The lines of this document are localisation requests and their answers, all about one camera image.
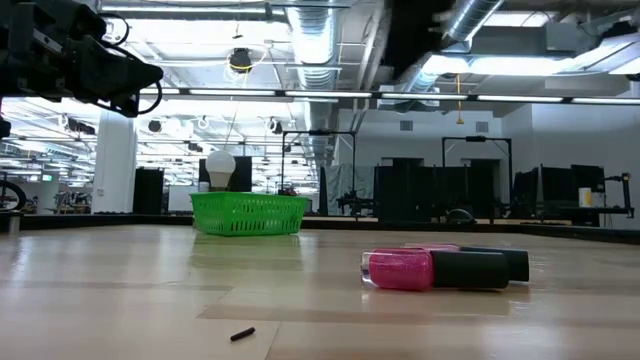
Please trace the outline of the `black dome object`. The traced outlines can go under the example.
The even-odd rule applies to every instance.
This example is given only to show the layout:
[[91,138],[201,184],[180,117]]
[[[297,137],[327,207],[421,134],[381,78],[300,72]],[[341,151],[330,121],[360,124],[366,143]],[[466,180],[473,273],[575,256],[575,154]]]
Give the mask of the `black dome object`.
[[476,219],[467,210],[458,208],[458,209],[452,209],[447,212],[446,223],[456,224],[456,225],[469,225],[469,224],[476,224]]

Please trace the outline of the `slanted silver ventilation duct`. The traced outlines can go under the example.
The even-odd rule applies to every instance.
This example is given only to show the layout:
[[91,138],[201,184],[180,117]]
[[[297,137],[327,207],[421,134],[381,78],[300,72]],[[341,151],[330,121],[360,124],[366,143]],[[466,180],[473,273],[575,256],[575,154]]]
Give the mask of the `slanted silver ventilation duct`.
[[441,49],[425,53],[401,77],[402,92],[428,92],[444,74],[468,70],[473,37],[500,8],[504,0],[456,0],[445,17]]

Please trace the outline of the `black metal table frame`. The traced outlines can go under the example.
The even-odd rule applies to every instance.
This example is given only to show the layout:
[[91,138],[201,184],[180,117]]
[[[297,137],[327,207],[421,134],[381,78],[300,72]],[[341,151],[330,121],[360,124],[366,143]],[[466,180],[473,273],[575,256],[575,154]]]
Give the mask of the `black metal table frame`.
[[[47,230],[120,225],[191,226],[193,221],[185,216],[152,216],[131,214],[99,215],[22,215],[22,230]],[[595,227],[575,227],[543,224],[474,224],[454,225],[444,223],[380,223],[362,220],[305,219],[304,230],[344,231],[400,231],[400,232],[463,232],[505,233],[566,238],[611,244],[640,246],[640,230],[616,230]]]

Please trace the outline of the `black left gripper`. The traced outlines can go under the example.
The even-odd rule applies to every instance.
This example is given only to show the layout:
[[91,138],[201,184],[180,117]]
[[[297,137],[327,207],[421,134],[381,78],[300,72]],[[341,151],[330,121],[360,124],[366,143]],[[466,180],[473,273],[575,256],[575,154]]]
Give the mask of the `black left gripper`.
[[81,98],[121,102],[128,95],[163,96],[163,70],[133,56],[118,56],[103,44],[106,22],[85,4],[73,4],[64,43],[64,57],[71,76],[71,91]]

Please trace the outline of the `black metal stand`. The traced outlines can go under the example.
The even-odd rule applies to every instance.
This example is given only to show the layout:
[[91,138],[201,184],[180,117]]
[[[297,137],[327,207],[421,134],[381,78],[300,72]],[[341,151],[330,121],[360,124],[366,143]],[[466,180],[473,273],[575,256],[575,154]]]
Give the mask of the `black metal stand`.
[[608,176],[605,178],[605,180],[609,182],[620,182],[622,184],[623,193],[623,206],[611,207],[607,210],[607,214],[624,214],[628,219],[635,218],[635,208],[631,204],[630,179],[631,174],[628,172],[621,173],[620,175]]

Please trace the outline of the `grey tarp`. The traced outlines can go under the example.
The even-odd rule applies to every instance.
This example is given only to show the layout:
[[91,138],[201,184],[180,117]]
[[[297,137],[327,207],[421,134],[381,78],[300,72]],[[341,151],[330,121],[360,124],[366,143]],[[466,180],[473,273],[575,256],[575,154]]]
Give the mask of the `grey tarp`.
[[327,207],[329,215],[341,215],[342,208],[338,199],[355,191],[360,199],[374,199],[373,166],[353,166],[351,163],[325,168]]

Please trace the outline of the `light pink nail polish bottle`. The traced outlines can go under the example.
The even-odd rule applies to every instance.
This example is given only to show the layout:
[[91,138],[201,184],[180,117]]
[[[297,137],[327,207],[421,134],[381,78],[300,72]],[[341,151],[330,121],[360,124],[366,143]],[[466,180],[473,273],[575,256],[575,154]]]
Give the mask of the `light pink nail polish bottle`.
[[440,251],[500,253],[500,254],[503,254],[507,260],[511,281],[528,282],[530,278],[529,254],[525,250],[502,249],[502,248],[495,248],[495,247],[461,246],[456,244],[442,244],[442,243],[405,243],[403,245],[403,248],[416,248],[416,249],[440,250]]

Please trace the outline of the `white light bulb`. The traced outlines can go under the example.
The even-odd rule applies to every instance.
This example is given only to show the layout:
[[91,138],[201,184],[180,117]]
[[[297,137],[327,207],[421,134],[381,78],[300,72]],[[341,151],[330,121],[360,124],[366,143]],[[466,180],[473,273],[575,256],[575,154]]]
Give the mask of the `white light bulb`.
[[211,152],[205,161],[212,191],[225,191],[236,169],[236,161],[232,154],[225,150]]

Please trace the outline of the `black partition panels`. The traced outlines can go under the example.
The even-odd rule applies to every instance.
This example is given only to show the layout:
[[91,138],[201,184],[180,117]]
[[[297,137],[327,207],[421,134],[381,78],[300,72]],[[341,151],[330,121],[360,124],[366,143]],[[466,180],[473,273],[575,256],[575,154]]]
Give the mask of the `black partition panels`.
[[500,164],[470,160],[461,166],[425,166],[394,158],[374,171],[374,214],[381,222],[448,222],[464,210],[490,218],[501,201]]

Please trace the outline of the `wide silver ventilation duct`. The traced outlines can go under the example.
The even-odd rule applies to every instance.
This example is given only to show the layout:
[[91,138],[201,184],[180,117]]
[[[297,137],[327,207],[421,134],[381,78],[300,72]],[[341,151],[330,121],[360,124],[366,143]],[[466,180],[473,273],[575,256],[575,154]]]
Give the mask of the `wide silver ventilation duct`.
[[[300,7],[289,7],[292,48],[297,63],[300,89],[333,91],[337,87],[337,43],[340,35],[338,10],[333,0],[299,0]],[[309,100],[304,104],[307,130],[337,131],[337,100]],[[317,166],[333,160],[335,135],[310,136],[309,144]]]

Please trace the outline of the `long white strip light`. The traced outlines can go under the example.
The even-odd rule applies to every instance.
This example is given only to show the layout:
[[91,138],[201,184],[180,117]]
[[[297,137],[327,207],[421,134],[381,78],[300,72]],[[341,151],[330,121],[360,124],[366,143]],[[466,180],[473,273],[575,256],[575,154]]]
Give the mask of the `long white strip light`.
[[249,97],[249,98],[302,98],[302,99],[364,99],[388,101],[450,101],[496,102],[523,104],[569,104],[604,106],[640,106],[640,98],[574,97],[537,95],[492,95],[463,93],[401,93],[371,91],[312,91],[312,90],[260,90],[218,88],[162,88],[164,95]]

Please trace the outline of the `black metal station frame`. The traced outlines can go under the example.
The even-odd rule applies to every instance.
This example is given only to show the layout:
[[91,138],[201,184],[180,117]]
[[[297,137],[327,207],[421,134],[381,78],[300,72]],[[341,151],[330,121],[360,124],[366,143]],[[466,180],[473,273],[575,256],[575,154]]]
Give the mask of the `black metal station frame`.
[[[447,141],[464,141],[467,143],[484,143],[484,142],[492,142],[496,147],[498,147],[499,149],[503,150],[497,143],[498,142],[505,142],[507,145],[507,158],[508,158],[508,188],[507,188],[507,194],[508,194],[508,200],[509,202],[504,204],[504,203],[500,203],[502,205],[505,205],[507,207],[511,206],[511,203],[513,201],[513,196],[512,196],[512,189],[513,189],[513,141],[511,138],[504,138],[504,137],[486,137],[486,136],[482,136],[482,135],[473,135],[473,136],[464,136],[464,137],[458,137],[458,136],[447,136],[447,137],[442,137],[441,138],[441,166],[440,168],[443,171],[443,174],[446,172],[447,169],[447,152],[450,150],[446,149],[446,142]],[[489,219],[489,224],[495,224],[495,220],[498,218],[497,215],[497,210],[499,210],[498,208],[498,202],[494,202],[492,203],[492,213],[490,215]]]
[[284,130],[281,134],[281,163],[280,163],[280,188],[278,193],[281,193],[285,189],[284,175],[285,175],[285,157],[286,148],[290,145],[290,142],[286,140],[289,134],[293,134],[295,139],[292,143],[295,143],[301,135],[307,135],[308,137],[338,137],[339,135],[347,135],[352,138],[352,163],[351,163],[351,191],[355,192],[355,179],[356,179],[356,150],[357,150],[357,133],[355,131],[339,131],[329,129],[315,129],[315,130]]

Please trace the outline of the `green plastic basket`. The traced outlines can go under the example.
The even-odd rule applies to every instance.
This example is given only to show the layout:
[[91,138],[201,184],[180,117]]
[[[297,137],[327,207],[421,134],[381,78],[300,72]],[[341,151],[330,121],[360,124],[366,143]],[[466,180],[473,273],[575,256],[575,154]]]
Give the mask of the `green plastic basket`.
[[227,237],[297,233],[309,200],[304,197],[241,192],[190,195],[196,228]]

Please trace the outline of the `row of black monitors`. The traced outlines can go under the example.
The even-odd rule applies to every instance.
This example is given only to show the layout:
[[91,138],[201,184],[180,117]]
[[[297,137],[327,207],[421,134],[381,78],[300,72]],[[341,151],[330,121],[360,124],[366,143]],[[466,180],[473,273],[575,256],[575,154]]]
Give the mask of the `row of black monitors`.
[[538,208],[580,207],[581,189],[605,193],[603,167],[572,164],[569,168],[541,165],[515,175],[511,204],[533,212]]

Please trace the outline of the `magenta glitter nail polish bottle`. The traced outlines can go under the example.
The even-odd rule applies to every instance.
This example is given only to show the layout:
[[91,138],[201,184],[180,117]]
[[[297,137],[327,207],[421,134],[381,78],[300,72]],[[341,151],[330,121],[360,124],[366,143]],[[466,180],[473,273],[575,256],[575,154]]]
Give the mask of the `magenta glitter nail polish bottle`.
[[506,256],[495,252],[378,248],[362,254],[361,278],[388,290],[497,290],[508,286],[510,269]]

